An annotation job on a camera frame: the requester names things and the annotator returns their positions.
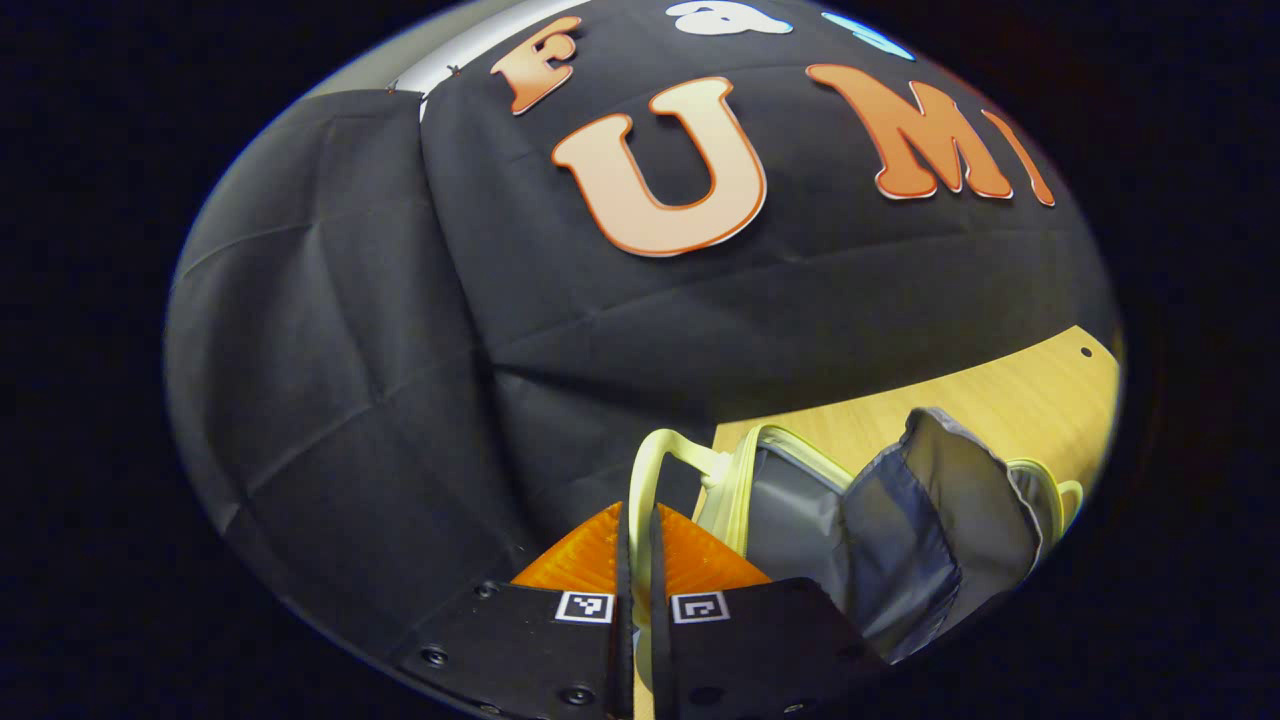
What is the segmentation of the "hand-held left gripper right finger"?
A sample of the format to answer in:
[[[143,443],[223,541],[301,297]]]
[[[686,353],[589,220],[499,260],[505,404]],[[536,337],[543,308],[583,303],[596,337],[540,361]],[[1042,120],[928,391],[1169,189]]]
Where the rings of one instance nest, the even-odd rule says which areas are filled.
[[[772,580],[666,506],[652,539],[659,719],[850,719],[888,674],[813,579]]]

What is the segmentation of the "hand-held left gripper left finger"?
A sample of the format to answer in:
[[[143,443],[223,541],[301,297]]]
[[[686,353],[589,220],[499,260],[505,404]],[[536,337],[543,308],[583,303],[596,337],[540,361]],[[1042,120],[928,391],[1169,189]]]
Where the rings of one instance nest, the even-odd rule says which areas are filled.
[[[509,582],[484,580],[422,621],[396,670],[485,719],[630,719],[627,512],[600,510]]]

